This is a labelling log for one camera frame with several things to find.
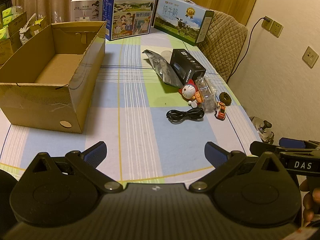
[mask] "quilted chair cover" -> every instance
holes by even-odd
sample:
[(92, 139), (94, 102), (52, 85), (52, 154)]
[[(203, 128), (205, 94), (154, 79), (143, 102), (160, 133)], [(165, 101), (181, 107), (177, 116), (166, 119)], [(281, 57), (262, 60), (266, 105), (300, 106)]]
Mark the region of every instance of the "quilted chair cover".
[(228, 14), (215, 11), (204, 41), (197, 46), (227, 81), (246, 37), (247, 28), (244, 25)]

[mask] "black product box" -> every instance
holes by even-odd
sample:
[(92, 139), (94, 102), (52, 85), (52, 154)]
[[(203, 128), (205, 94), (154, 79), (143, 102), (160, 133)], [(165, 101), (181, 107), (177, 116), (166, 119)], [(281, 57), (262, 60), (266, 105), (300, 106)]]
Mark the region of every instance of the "black product box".
[(206, 71), (206, 69), (185, 49), (173, 50), (170, 65), (183, 85), (187, 84), (190, 79), (195, 81), (197, 77), (203, 77)]

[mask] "wall socket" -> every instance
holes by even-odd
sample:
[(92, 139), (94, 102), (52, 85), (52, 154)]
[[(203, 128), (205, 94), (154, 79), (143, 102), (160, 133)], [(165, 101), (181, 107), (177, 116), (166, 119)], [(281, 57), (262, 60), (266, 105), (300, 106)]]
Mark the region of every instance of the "wall socket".
[(276, 21), (273, 21), (273, 24), (271, 26), (270, 32), (276, 36), (279, 37), (282, 32), (283, 26), (280, 23), (277, 23)]
[(318, 58), (319, 58), (319, 55), (310, 47), (307, 48), (306, 52), (302, 57), (303, 61), (307, 63), (310, 68), (313, 68)]
[(262, 26), (262, 28), (266, 29), (267, 31), (270, 31), (271, 26), (272, 26), (272, 24), (273, 24), (273, 19), (271, 19), (271, 18), (269, 18), (269, 17), (267, 17), (267, 16), (265, 16), (265, 18), (269, 19), (270, 22), (267, 22), (266, 20), (263, 20), (261, 26)]

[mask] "red toy car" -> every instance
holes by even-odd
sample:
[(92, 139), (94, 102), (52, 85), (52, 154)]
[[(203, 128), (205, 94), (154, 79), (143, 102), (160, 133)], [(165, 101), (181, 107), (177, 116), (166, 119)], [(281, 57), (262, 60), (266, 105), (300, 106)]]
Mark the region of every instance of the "red toy car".
[(226, 105), (222, 102), (217, 102), (218, 107), (214, 113), (215, 117), (219, 120), (224, 120), (226, 118)]

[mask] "plaid tablecloth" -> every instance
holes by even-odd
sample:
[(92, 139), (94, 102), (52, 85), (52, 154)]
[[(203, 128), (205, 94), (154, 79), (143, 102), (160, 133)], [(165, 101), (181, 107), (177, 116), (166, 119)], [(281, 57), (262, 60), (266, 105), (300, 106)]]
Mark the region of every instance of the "plaid tablecloth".
[[(176, 88), (165, 85), (145, 54), (186, 48), (206, 69), (218, 94), (232, 98), (224, 121), (206, 114), (203, 121), (172, 124), (171, 109), (190, 109)], [(106, 43), (106, 56), (97, 78), (83, 134), (11, 125), (0, 111), (0, 169), (19, 179), (38, 152), (64, 156), (105, 141), (107, 158), (98, 170), (120, 183), (153, 182), (189, 185), (214, 168), (204, 157), (207, 141), (250, 155), (260, 140), (232, 91), (197, 47), (156, 29), (144, 36)]]

